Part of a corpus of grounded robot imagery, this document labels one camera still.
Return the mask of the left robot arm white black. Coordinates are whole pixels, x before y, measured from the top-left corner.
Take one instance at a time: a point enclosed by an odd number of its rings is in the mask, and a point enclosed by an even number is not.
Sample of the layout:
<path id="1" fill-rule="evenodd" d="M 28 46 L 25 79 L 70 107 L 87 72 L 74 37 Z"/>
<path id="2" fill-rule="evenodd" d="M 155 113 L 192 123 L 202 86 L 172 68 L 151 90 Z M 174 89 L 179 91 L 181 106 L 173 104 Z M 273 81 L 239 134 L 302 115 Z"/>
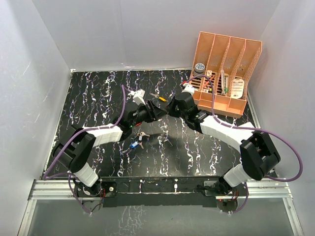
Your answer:
<path id="1" fill-rule="evenodd" d="M 100 194 L 100 177 L 88 164 L 92 149 L 96 146 L 125 140 L 132 128 L 142 122 L 151 123 L 167 114 L 165 109 L 157 107 L 151 100 L 137 105 L 126 103 L 122 113 L 113 122 L 102 129 L 88 130 L 72 125 L 56 144 L 52 155 L 79 180 L 74 182 L 90 196 Z"/>

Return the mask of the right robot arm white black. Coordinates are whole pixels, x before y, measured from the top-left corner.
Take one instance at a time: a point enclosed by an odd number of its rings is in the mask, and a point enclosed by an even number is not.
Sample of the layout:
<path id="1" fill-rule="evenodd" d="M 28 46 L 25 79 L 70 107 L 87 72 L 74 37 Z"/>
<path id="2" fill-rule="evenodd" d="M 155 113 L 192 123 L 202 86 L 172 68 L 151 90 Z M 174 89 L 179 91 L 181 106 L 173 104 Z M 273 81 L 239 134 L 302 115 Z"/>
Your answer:
<path id="1" fill-rule="evenodd" d="M 281 160 L 268 133 L 254 130 L 250 122 L 233 126 L 198 109 L 188 92 L 173 97 L 166 110 L 168 115 L 182 118 L 190 129 L 215 137 L 240 153 L 241 163 L 225 172 L 211 186 L 204 186 L 208 192 L 231 195 L 241 183 L 251 179 L 262 180 Z"/>

